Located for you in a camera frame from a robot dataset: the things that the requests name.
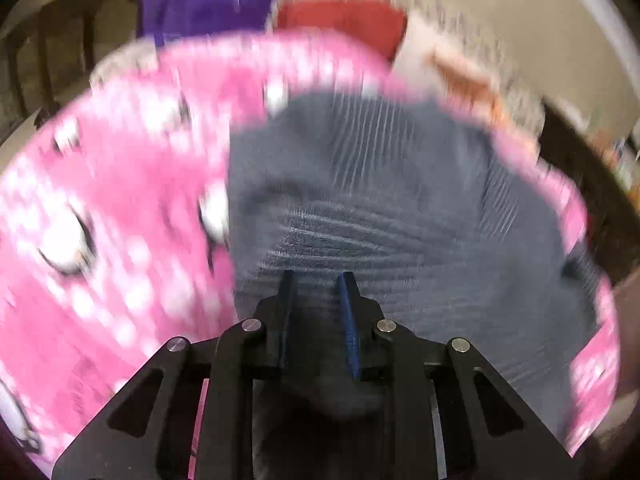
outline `black metal bracket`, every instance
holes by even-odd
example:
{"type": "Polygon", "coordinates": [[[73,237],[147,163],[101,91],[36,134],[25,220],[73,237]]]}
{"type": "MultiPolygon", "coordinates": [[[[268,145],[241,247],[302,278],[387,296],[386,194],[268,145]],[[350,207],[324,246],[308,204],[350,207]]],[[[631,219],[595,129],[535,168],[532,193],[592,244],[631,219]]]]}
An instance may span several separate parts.
{"type": "MultiPolygon", "coordinates": [[[[424,340],[385,319],[350,272],[338,290],[354,380],[385,385],[381,478],[577,480],[562,445],[470,342],[424,340]]],[[[187,478],[206,379],[195,480],[253,478],[252,381],[286,372],[294,306],[287,271],[254,318],[196,344],[172,338],[71,443],[52,480],[187,478]]]]}

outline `white polka dot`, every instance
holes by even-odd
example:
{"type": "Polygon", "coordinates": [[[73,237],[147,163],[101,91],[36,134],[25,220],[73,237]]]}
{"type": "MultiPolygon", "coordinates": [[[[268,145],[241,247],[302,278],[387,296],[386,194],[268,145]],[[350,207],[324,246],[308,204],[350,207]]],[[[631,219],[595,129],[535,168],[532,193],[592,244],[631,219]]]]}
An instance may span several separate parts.
{"type": "Polygon", "coordinates": [[[105,328],[113,322],[113,315],[106,308],[100,309],[96,317],[98,322],[105,328]]]}
{"type": "Polygon", "coordinates": [[[57,128],[54,142],[58,149],[64,153],[79,144],[79,136],[78,119],[69,117],[57,128]]]}
{"type": "Polygon", "coordinates": [[[128,241],[127,253],[129,253],[132,263],[137,267],[146,267],[151,260],[149,247],[145,239],[140,236],[133,237],[128,241]]]}
{"type": "Polygon", "coordinates": [[[221,113],[216,125],[216,140],[225,149],[229,147],[230,129],[231,114],[228,112],[221,113]]]}
{"type": "Polygon", "coordinates": [[[217,166],[222,163],[222,152],[217,146],[209,146],[208,149],[209,165],[217,166]]]}
{"type": "Polygon", "coordinates": [[[160,343],[158,342],[158,340],[153,338],[145,338],[142,341],[142,345],[140,345],[140,349],[142,350],[142,353],[147,358],[153,356],[158,351],[159,348],[160,348],[160,343]]]}
{"type": "Polygon", "coordinates": [[[369,75],[362,77],[362,95],[363,97],[372,97],[378,94],[378,82],[369,75]]]}
{"type": "Polygon", "coordinates": [[[74,286],[71,290],[71,305],[82,319],[90,318],[95,311],[95,303],[91,295],[79,286],[74,286]]]}
{"type": "Polygon", "coordinates": [[[191,150],[191,139],[184,133],[171,134],[169,144],[171,144],[172,150],[177,153],[189,153],[191,150]]]}
{"type": "Polygon", "coordinates": [[[282,79],[270,80],[264,87],[264,107],[272,116],[280,113],[289,103],[289,89],[282,79]]]}
{"type": "Polygon", "coordinates": [[[74,436],[72,434],[65,433],[60,437],[60,440],[62,441],[62,445],[64,447],[68,447],[69,444],[73,442],[74,436]]]}
{"type": "Polygon", "coordinates": [[[604,366],[602,365],[602,363],[596,363],[595,366],[593,367],[593,375],[596,379],[601,378],[604,375],[604,366]]]}
{"type": "Polygon", "coordinates": [[[189,275],[180,266],[176,266],[173,278],[162,291],[162,308],[170,317],[187,317],[194,295],[195,290],[189,275]]]}
{"type": "Polygon", "coordinates": [[[591,434],[591,424],[587,423],[577,431],[578,439],[583,442],[591,434]]]}
{"type": "Polygon", "coordinates": [[[216,243],[224,244],[229,230],[229,211],[226,187],[222,183],[207,187],[200,199],[200,215],[207,235],[216,243]]]}
{"type": "Polygon", "coordinates": [[[136,341],[136,327],[129,318],[123,318],[118,322],[113,336],[120,346],[130,348],[136,341]]]}
{"type": "Polygon", "coordinates": [[[142,118],[150,134],[158,134],[177,123],[180,103],[173,98],[148,96],[142,109],[142,118]]]}
{"type": "Polygon", "coordinates": [[[330,61],[325,61],[320,67],[320,84],[322,86],[333,87],[334,86],[334,64],[330,61]]]}
{"type": "Polygon", "coordinates": [[[66,291],[64,288],[62,288],[57,282],[56,280],[54,280],[52,277],[48,277],[47,279],[47,288],[49,289],[49,292],[51,293],[51,295],[56,298],[56,301],[59,303],[63,303],[66,301],[66,291]]]}
{"type": "Polygon", "coordinates": [[[135,316],[144,314],[151,307],[153,301],[154,288],[151,285],[151,280],[146,276],[135,279],[124,296],[124,303],[130,313],[135,316]]]}
{"type": "Polygon", "coordinates": [[[86,206],[82,200],[80,200],[77,196],[69,195],[68,204],[73,211],[78,213],[80,216],[86,215],[86,206]]]}
{"type": "Polygon", "coordinates": [[[31,233],[40,229],[40,212],[35,206],[29,209],[28,214],[24,218],[23,227],[25,231],[31,233]]]}
{"type": "Polygon", "coordinates": [[[16,168],[25,170],[31,165],[31,161],[26,155],[18,155],[14,159],[14,164],[16,168]]]}
{"type": "Polygon", "coordinates": [[[348,59],[338,60],[338,76],[345,79],[353,78],[353,63],[348,59]]]}
{"type": "Polygon", "coordinates": [[[314,67],[306,61],[298,62],[298,80],[302,86],[311,84],[314,78],[314,67]]]}
{"type": "Polygon", "coordinates": [[[126,379],[120,379],[120,380],[115,381],[113,383],[113,391],[114,391],[114,393],[117,394],[125,384],[127,384],[127,380],[126,379]]]}
{"type": "Polygon", "coordinates": [[[18,172],[16,170],[7,171],[4,174],[2,184],[8,192],[16,191],[20,187],[20,178],[18,177],[18,172]]]}
{"type": "Polygon", "coordinates": [[[204,297],[202,306],[207,314],[220,313],[220,298],[215,290],[212,290],[204,297]]]}
{"type": "Polygon", "coordinates": [[[615,368],[615,367],[617,367],[619,358],[620,357],[619,357],[617,349],[609,352],[609,354],[606,357],[607,368],[615,368]]]}
{"type": "Polygon", "coordinates": [[[223,293],[225,305],[234,306],[234,293],[232,290],[225,290],[223,293]]]}
{"type": "Polygon", "coordinates": [[[73,211],[64,208],[45,232],[40,252],[57,267],[73,267],[79,254],[86,254],[84,231],[73,211]]]}

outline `wooden chair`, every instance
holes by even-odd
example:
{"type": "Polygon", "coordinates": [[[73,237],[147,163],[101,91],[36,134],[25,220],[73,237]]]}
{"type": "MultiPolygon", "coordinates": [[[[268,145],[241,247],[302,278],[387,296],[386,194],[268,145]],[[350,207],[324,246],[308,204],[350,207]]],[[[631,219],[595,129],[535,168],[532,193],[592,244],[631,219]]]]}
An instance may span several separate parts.
{"type": "MultiPolygon", "coordinates": [[[[36,43],[38,79],[42,88],[44,102],[42,107],[49,113],[55,113],[58,104],[54,98],[49,70],[49,56],[47,53],[47,37],[60,31],[61,26],[68,20],[80,18],[82,20],[82,57],[84,68],[88,72],[95,66],[94,36],[95,16],[100,7],[108,0],[54,0],[42,7],[36,14],[24,19],[0,40],[8,58],[8,72],[12,97],[17,104],[22,120],[29,115],[24,92],[18,76],[18,51],[27,38],[33,38],[36,43]]],[[[138,4],[139,0],[129,0],[138,4]]]]}

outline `blue gripper pad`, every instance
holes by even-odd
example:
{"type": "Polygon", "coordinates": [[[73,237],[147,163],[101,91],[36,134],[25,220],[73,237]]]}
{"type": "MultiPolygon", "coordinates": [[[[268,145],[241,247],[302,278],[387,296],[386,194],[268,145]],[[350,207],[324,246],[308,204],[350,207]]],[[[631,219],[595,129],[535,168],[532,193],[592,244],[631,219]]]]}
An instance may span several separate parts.
{"type": "Polygon", "coordinates": [[[340,294],[340,309],[342,311],[342,324],[344,326],[344,344],[347,349],[347,359],[354,379],[360,380],[362,367],[360,364],[360,346],[358,329],[356,328],[351,299],[347,290],[344,274],[338,278],[338,293],[340,294]]]}

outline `pink fabric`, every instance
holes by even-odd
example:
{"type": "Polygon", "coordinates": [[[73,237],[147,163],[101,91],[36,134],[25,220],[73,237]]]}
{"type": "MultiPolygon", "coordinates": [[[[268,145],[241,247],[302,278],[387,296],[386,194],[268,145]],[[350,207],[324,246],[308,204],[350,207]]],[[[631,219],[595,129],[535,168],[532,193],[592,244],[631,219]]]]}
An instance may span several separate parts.
{"type": "MultiPolygon", "coordinates": [[[[558,214],[564,250],[568,254],[583,241],[587,231],[587,209],[575,184],[564,173],[522,156],[505,132],[494,131],[494,148],[503,163],[538,190],[558,214]]],[[[611,284],[606,275],[596,291],[596,315],[600,329],[572,361],[572,386],[576,400],[566,449],[574,455],[609,411],[618,384],[620,340],[611,284]]]]}
{"type": "MultiPolygon", "coordinates": [[[[239,34],[175,44],[157,71],[126,73],[63,110],[0,180],[0,380],[50,465],[151,356],[175,335],[198,341],[235,320],[228,254],[207,265],[196,204],[224,183],[230,128],[265,118],[263,87],[292,93],[366,82],[404,98],[388,65],[337,34],[239,34]],[[191,126],[167,110],[183,95],[191,126]],[[79,145],[57,153],[52,138],[77,121],[79,145]],[[86,276],[63,277],[38,254],[55,212],[88,219],[97,259],[86,276]]],[[[567,251],[584,237],[580,195],[557,171],[526,162],[494,133],[498,152],[556,209],[567,251]]],[[[572,366],[577,410],[568,449],[608,410],[618,370],[610,287],[598,292],[602,328],[572,366]]]]}

